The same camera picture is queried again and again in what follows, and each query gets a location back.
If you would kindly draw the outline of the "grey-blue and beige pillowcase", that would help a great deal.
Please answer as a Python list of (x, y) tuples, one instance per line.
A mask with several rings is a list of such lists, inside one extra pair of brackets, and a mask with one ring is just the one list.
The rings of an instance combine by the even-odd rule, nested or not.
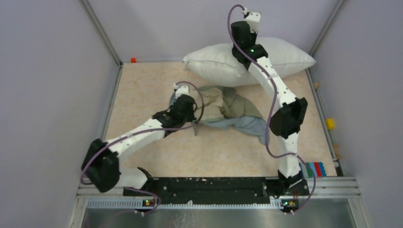
[(195, 117), (200, 124), (219, 129), (230, 127), (244, 134), (258, 137), (265, 144), (267, 122), (257, 107), (239, 95), (235, 88), (207, 85), (198, 90), (191, 88), (189, 95), (195, 100)]

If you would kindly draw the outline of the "white pillow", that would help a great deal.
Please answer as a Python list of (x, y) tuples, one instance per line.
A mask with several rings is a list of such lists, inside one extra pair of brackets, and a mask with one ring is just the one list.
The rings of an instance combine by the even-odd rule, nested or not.
[[(270, 61), (281, 78), (296, 74), (317, 61), (297, 46), (272, 37), (259, 37), (257, 43), (268, 52)], [(258, 80), (232, 55), (233, 45), (221, 43), (187, 54), (185, 69), (218, 86), (238, 87), (258, 84)]]

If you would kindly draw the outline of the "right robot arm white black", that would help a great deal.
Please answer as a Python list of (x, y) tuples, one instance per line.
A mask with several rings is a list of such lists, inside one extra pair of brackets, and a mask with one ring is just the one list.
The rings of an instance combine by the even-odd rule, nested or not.
[(257, 34), (250, 30), (248, 22), (228, 22), (227, 27), (233, 42), (233, 56), (258, 80), (273, 100), (265, 141), (269, 143), (270, 133), (277, 136), (280, 145), (279, 155), (276, 156), (280, 159), (278, 188), (283, 195), (291, 196), (302, 181), (297, 141), (307, 110), (307, 100), (298, 98), (285, 85), (275, 71), (267, 51), (261, 44), (256, 44)]

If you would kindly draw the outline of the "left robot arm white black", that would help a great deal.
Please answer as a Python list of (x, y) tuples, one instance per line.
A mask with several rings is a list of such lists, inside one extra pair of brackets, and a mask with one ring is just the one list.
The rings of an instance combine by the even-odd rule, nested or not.
[(110, 191), (120, 183), (120, 165), (124, 159), (148, 144), (185, 129), (186, 123), (195, 123), (196, 108), (191, 96), (180, 95), (168, 109), (155, 113), (137, 128), (108, 141), (93, 140), (81, 165), (82, 175), (99, 192)]

